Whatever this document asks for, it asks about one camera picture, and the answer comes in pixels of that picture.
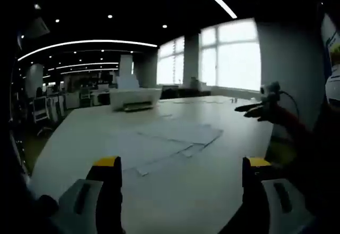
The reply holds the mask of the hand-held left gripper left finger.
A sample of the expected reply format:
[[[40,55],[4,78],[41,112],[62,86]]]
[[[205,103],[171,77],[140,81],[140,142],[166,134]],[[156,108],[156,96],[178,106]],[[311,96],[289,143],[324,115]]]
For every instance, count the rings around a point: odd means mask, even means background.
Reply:
[[[101,158],[59,198],[58,226],[63,233],[122,233],[121,189],[121,158]]]

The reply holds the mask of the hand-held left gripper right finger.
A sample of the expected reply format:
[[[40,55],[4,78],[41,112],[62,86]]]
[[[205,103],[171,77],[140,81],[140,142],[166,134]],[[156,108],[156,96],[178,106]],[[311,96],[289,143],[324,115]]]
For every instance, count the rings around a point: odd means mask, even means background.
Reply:
[[[242,205],[259,233],[300,233],[313,220],[303,195],[264,158],[242,159]]]

